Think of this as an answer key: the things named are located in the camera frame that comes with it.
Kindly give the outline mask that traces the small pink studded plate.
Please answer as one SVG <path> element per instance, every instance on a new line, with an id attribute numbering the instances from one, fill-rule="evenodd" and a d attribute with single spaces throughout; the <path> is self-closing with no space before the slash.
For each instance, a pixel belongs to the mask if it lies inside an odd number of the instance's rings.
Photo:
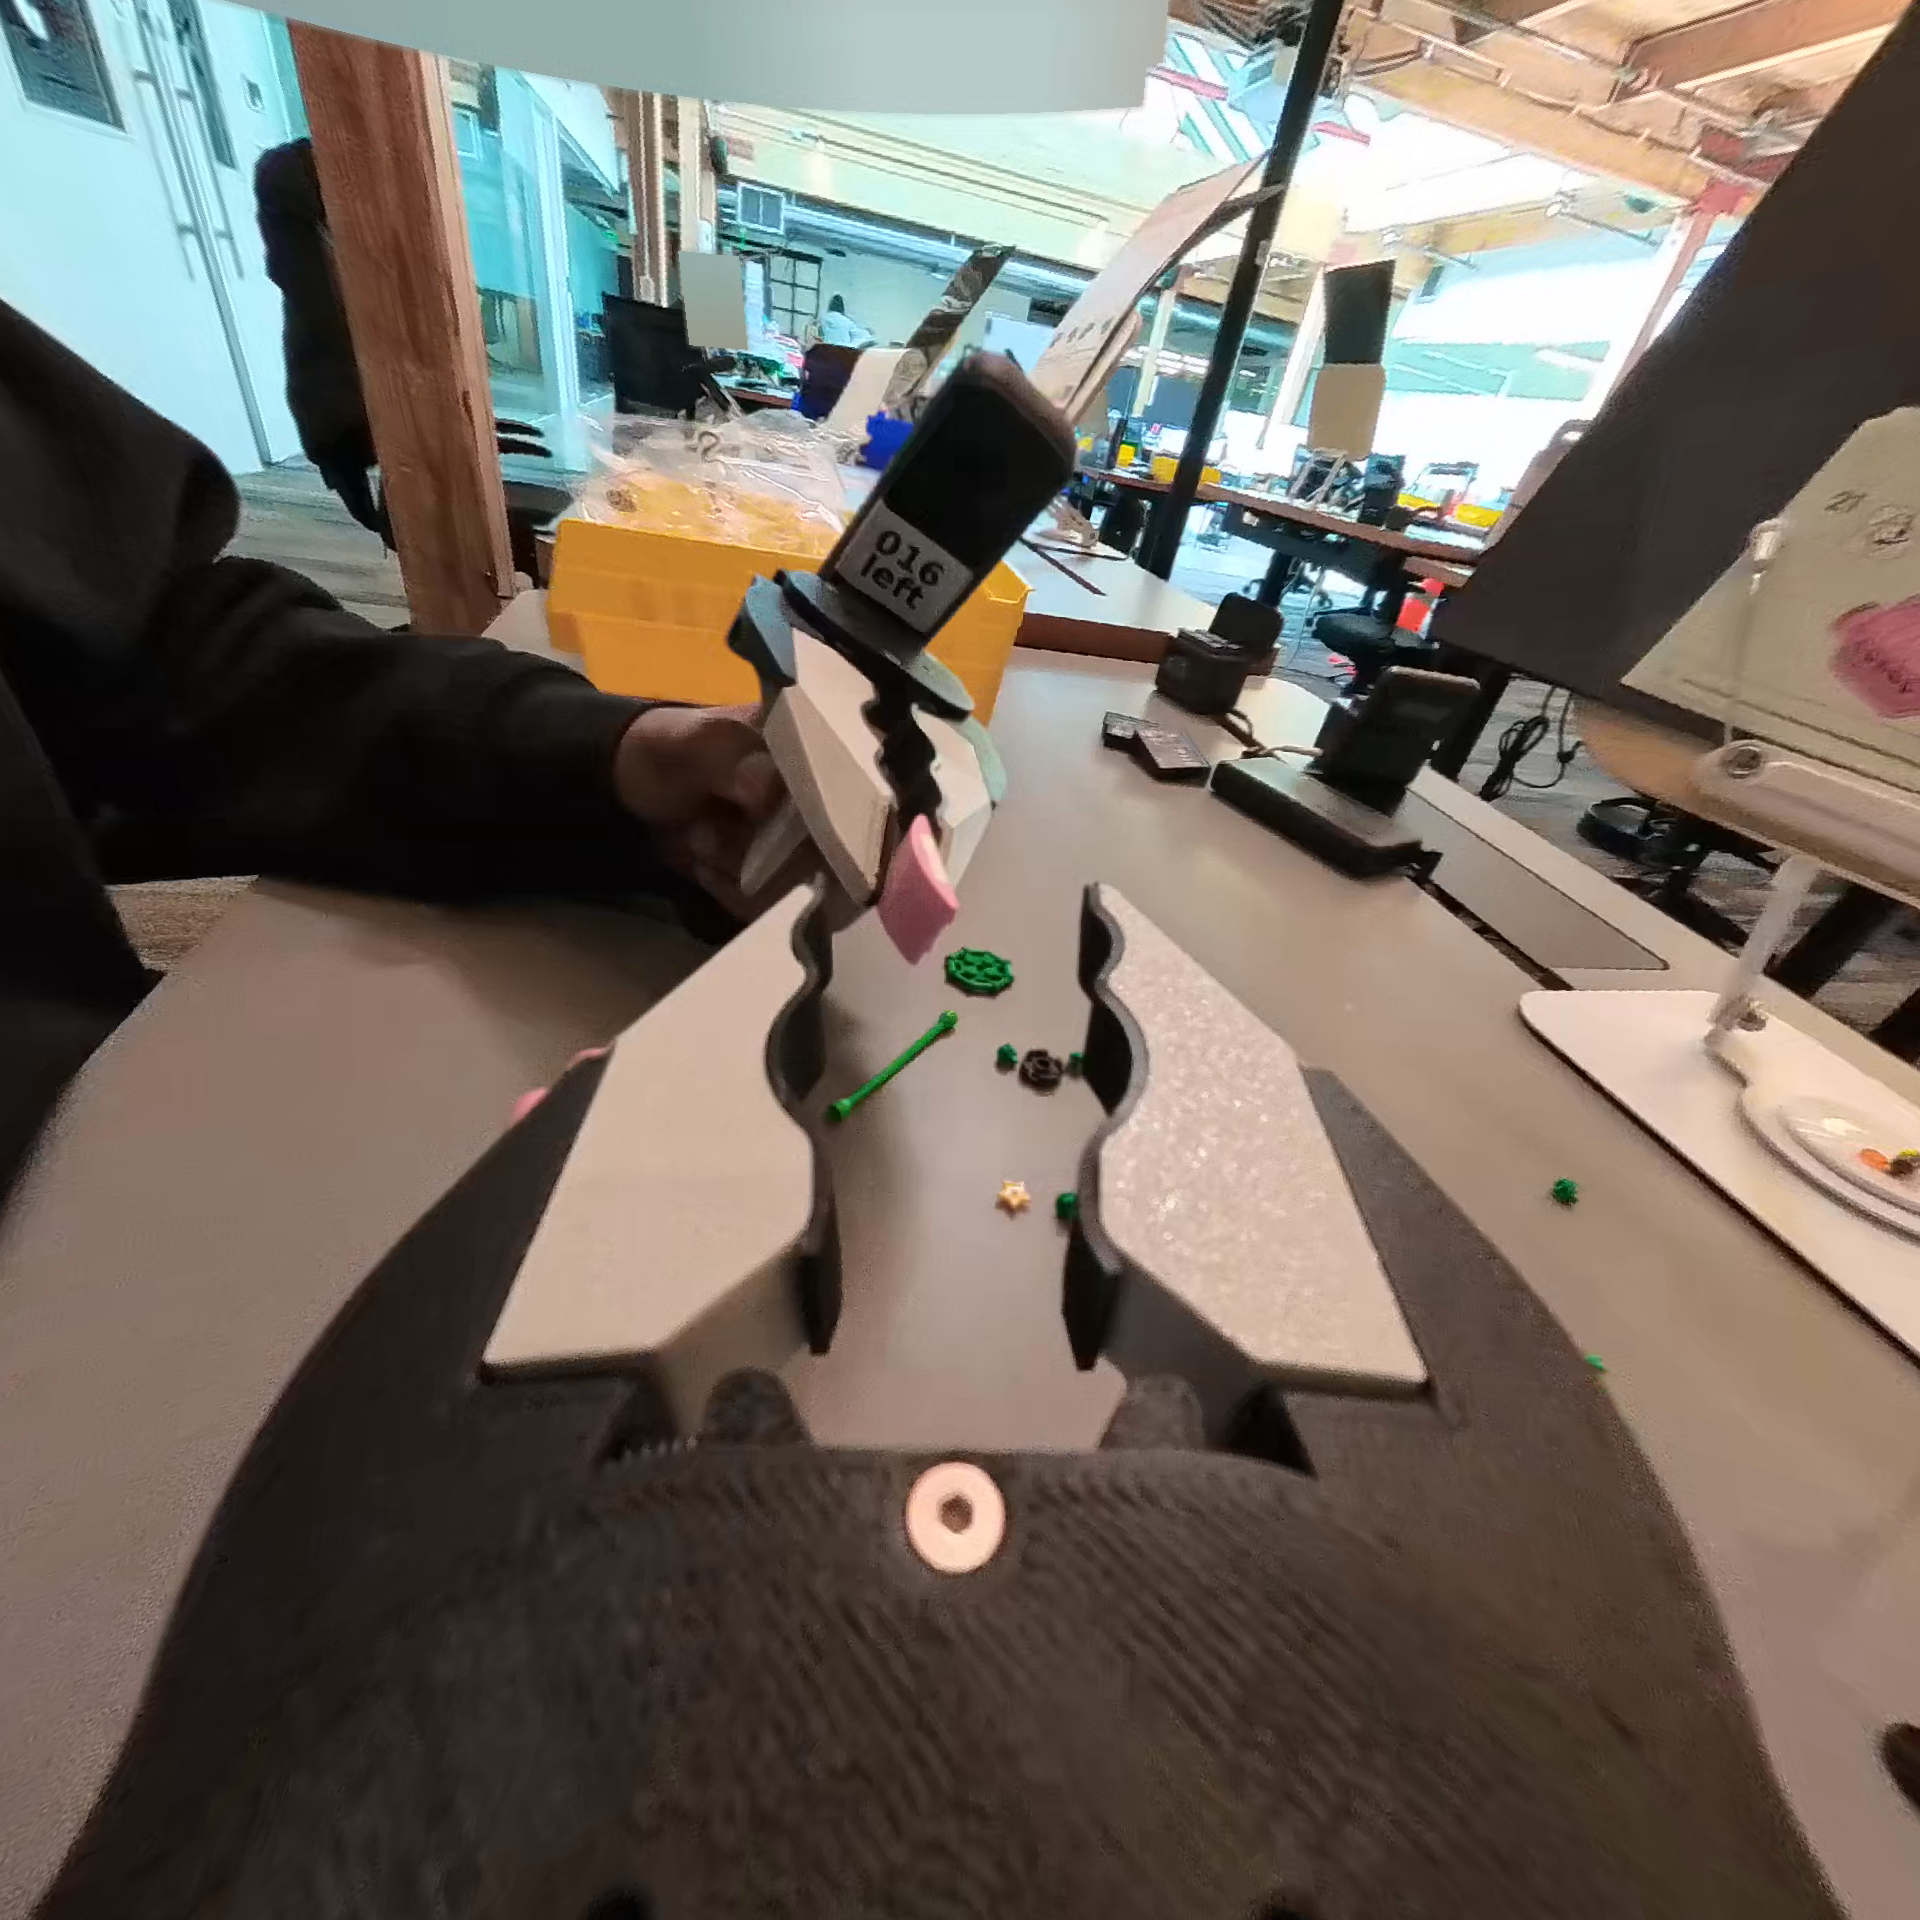
<path id="1" fill-rule="evenodd" d="M 888 941 L 905 965 L 921 965 L 947 934 L 958 913 L 940 835 L 919 816 L 899 838 L 876 899 Z"/>

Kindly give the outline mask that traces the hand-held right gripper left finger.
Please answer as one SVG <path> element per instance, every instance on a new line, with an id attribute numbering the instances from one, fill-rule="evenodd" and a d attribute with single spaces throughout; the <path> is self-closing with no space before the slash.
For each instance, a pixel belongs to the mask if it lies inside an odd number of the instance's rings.
<path id="1" fill-rule="evenodd" d="M 832 885 L 788 890 L 599 1061 L 483 1350 L 498 1378 L 635 1381 L 695 1427 L 737 1370 L 824 1356 L 844 1309 L 826 1070 Z"/>

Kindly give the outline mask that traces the grey wooden-edged table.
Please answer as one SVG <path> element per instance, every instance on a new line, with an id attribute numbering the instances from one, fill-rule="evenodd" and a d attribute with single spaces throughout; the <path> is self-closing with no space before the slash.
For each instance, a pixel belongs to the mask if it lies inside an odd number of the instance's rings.
<path id="1" fill-rule="evenodd" d="M 1016 648 L 1102 662 L 1155 666 L 1177 630 L 1208 630 L 1216 605 L 1111 548 L 1068 558 L 1020 542 L 1009 560 L 1026 586 Z"/>

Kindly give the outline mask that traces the wooden post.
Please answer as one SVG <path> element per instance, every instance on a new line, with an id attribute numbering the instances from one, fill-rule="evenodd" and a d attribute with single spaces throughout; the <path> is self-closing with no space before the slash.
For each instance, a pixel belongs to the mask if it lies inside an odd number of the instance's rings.
<path id="1" fill-rule="evenodd" d="M 516 572 L 447 67 L 303 21 L 291 41 L 414 626 L 481 634 Z"/>

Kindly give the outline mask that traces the person's left hand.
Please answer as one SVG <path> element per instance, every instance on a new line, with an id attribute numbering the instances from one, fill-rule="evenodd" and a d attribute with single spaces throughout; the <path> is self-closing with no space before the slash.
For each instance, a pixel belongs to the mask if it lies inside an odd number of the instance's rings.
<path id="1" fill-rule="evenodd" d="M 759 706 L 640 712 L 615 749 L 615 790 L 662 861 L 735 922 L 761 909 L 740 888 L 753 842 L 784 803 Z"/>

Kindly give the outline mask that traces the leaning printed board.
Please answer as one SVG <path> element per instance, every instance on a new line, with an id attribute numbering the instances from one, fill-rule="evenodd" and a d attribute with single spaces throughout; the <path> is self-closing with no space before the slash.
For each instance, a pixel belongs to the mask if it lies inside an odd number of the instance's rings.
<path id="1" fill-rule="evenodd" d="M 1094 276 L 1034 366 L 1035 392 L 1070 421 L 1105 392 L 1137 333 L 1142 300 L 1192 246 L 1248 210 L 1264 163 L 1248 161 L 1182 185 L 1155 205 Z"/>

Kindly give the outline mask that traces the pink toy brick body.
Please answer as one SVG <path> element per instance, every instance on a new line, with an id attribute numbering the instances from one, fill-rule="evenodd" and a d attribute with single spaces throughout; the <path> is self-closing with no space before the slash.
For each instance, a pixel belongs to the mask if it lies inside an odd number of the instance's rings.
<path id="1" fill-rule="evenodd" d="M 574 1070 L 579 1070 L 579 1067 L 588 1065 L 588 1062 L 604 1061 L 604 1059 L 608 1057 L 608 1051 L 611 1051 L 611 1048 L 608 1048 L 608 1045 L 583 1048 L 583 1049 L 574 1051 L 574 1054 L 572 1054 L 572 1059 L 569 1059 L 569 1061 L 560 1067 L 560 1074 L 558 1074 L 553 1082 L 550 1082 L 550 1084 L 544 1084 L 544 1085 L 539 1085 L 539 1088 L 529 1088 L 527 1093 L 522 1093 L 522 1096 L 514 1099 L 514 1105 L 512 1105 L 512 1125 L 523 1123 L 523 1120 L 527 1120 L 527 1118 L 529 1118 L 529 1116 L 530 1116 L 530 1114 L 534 1114 L 539 1105 L 544 1105 L 544 1102 L 546 1102 L 546 1098 L 551 1096 L 551 1091 L 553 1091 L 553 1088 L 555 1088 L 563 1078 L 568 1078 Z"/>

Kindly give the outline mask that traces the green toy rod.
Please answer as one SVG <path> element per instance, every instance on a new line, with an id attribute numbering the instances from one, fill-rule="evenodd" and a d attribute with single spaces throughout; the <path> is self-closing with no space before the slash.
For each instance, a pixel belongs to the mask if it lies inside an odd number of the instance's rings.
<path id="1" fill-rule="evenodd" d="M 914 1065 L 923 1054 L 934 1048 L 945 1042 L 954 1029 L 958 1026 L 958 1010 L 947 1008 L 943 1010 L 912 1042 L 899 1049 L 899 1054 L 882 1067 L 879 1067 L 872 1076 L 866 1076 L 860 1085 L 851 1093 L 844 1093 L 828 1102 L 824 1116 L 828 1123 L 846 1123 L 860 1106 L 873 1099 L 879 1093 L 889 1088 L 902 1072 Z"/>

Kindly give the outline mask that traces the black office chair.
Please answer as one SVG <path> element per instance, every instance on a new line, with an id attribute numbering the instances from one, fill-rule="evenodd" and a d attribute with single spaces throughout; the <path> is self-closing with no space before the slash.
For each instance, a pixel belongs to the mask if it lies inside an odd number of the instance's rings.
<path id="1" fill-rule="evenodd" d="M 601 329 L 617 417 L 695 419 L 708 396 L 708 361 L 689 341 L 680 307 L 604 296 Z"/>

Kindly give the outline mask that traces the person's left forearm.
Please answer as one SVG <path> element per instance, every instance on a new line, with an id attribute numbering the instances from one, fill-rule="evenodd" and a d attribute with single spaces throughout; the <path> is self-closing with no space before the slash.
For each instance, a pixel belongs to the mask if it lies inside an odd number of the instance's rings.
<path id="1" fill-rule="evenodd" d="M 640 709 L 481 638 L 383 630 L 304 576 L 177 579 L 82 698 L 62 784 L 116 853 L 417 900 L 666 885 L 617 796 Z"/>

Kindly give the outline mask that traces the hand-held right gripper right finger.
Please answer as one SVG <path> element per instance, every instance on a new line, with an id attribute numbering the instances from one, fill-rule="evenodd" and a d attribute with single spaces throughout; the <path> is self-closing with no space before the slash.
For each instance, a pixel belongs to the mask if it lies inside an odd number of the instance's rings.
<path id="1" fill-rule="evenodd" d="M 1076 980 L 1098 1125 L 1064 1258 L 1075 1366 L 1175 1378 L 1208 1433 L 1264 1393 L 1419 1400 L 1430 1365 L 1291 1045 L 1105 880 Z"/>

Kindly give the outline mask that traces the printed instruction booklet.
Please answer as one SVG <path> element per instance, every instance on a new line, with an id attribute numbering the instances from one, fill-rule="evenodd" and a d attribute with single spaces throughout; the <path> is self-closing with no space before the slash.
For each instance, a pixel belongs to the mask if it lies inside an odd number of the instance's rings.
<path id="1" fill-rule="evenodd" d="M 1859 429 L 1623 674 L 1721 729 L 1916 788 L 1919 412 Z"/>

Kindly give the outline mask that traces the leaning dark panel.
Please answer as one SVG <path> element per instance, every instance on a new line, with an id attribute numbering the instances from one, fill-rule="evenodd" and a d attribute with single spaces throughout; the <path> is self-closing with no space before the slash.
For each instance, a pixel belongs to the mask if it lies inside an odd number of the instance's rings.
<path id="1" fill-rule="evenodd" d="M 980 298 L 991 292 L 1016 246 L 976 246 L 947 281 L 938 302 L 899 350 L 896 366 L 882 389 L 881 412 L 889 419 L 912 419 L 921 392 L 938 366 L 947 360 L 960 328 L 970 320 Z"/>

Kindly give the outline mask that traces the wooden office desk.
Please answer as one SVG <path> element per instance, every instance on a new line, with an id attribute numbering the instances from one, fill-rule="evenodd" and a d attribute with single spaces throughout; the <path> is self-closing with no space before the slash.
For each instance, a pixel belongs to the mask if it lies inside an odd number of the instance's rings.
<path id="1" fill-rule="evenodd" d="M 1419 580 L 1435 580 L 1449 589 L 1466 586 L 1484 553 L 1484 542 L 1452 537 L 1444 529 L 1393 530 L 1248 488 L 1203 483 L 1194 500 L 1222 512 L 1228 537 L 1267 552 L 1255 598 L 1271 608 L 1300 570 L 1334 572 L 1355 584 L 1366 598 L 1399 604 Z"/>

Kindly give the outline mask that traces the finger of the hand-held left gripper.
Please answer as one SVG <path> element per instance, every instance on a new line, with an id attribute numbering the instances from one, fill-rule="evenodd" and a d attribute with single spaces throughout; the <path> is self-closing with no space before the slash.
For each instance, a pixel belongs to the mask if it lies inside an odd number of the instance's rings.
<path id="1" fill-rule="evenodd" d="M 889 858 L 912 825 L 907 801 L 881 764 L 882 745 L 929 747 L 921 718 L 907 706 L 904 729 L 881 737 L 860 692 L 782 689 L 764 715 L 764 744 L 784 781 L 784 808 L 759 829 L 740 874 L 751 897 L 811 845 L 855 907 L 876 907 Z"/>
<path id="2" fill-rule="evenodd" d="M 974 715 L 958 725 L 923 715 L 919 729 L 934 747 L 931 772 L 940 786 L 934 825 L 945 869 L 966 874 L 1002 803 L 1002 757 Z"/>

